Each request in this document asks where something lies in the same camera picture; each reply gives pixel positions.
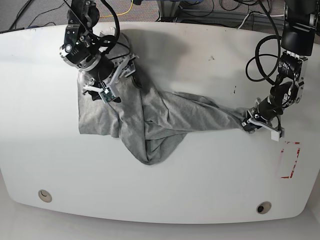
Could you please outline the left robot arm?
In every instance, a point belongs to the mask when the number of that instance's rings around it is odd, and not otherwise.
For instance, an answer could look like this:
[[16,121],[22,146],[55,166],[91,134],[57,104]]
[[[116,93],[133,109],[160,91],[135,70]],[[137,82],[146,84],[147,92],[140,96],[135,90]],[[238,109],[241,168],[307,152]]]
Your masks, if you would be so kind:
[[[242,127],[253,133],[256,129],[265,128],[271,132],[271,138],[279,141],[285,130],[281,125],[281,115],[293,104],[298,104],[304,89],[304,76],[308,58],[313,51],[315,35],[319,32],[320,2],[318,0],[287,0],[284,7],[282,34],[278,31],[261,39],[254,57],[261,81],[271,84],[270,94],[264,100],[257,98],[254,107],[246,112]],[[278,72],[272,80],[270,74],[263,70],[260,48],[263,43],[275,39],[278,53],[275,55]]]

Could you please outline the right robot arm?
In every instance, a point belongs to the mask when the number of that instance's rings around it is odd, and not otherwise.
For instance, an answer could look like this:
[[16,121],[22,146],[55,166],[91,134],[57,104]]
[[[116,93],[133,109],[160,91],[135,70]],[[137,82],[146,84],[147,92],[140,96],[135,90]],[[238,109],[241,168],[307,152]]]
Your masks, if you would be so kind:
[[104,0],[102,4],[110,11],[115,29],[109,35],[96,35],[93,28],[100,19],[100,12],[94,0],[73,0],[67,6],[68,24],[64,42],[60,47],[60,57],[75,67],[88,79],[81,89],[93,101],[102,100],[120,103],[121,98],[116,82],[121,78],[131,78],[133,85],[140,89],[142,84],[136,76],[136,54],[119,41],[121,29],[114,9]]

